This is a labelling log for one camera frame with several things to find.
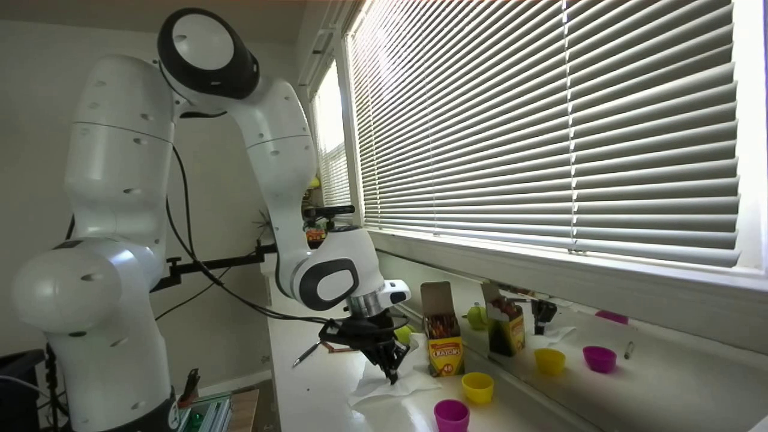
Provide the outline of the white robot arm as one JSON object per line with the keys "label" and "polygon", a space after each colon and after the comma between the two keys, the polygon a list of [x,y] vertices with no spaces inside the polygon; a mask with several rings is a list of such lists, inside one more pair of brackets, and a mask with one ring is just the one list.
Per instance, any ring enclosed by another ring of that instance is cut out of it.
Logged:
{"label": "white robot arm", "polygon": [[108,55],[79,96],[64,187],[71,237],[12,284],[22,322],[46,333],[66,385],[75,432],[169,432],[172,385],[150,291],[166,273],[166,193],[174,123],[227,115],[239,127],[276,240],[276,284],[319,336],[399,378],[407,345],[389,307],[407,285],[384,279],[363,228],[306,243],[303,196],[315,145],[294,88],[258,63],[217,14],[166,16],[154,66]]}

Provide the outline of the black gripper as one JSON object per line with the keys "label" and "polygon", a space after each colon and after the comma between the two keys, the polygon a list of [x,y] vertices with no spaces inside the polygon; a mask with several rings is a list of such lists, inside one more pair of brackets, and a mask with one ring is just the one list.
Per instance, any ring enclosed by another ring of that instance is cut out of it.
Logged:
{"label": "black gripper", "polygon": [[395,339],[395,324],[389,313],[333,319],[322,326],[319,339],[360,351],[371,364],[381,368],[389,385],[399,381],[399,364],[409,354],[409,345]]}

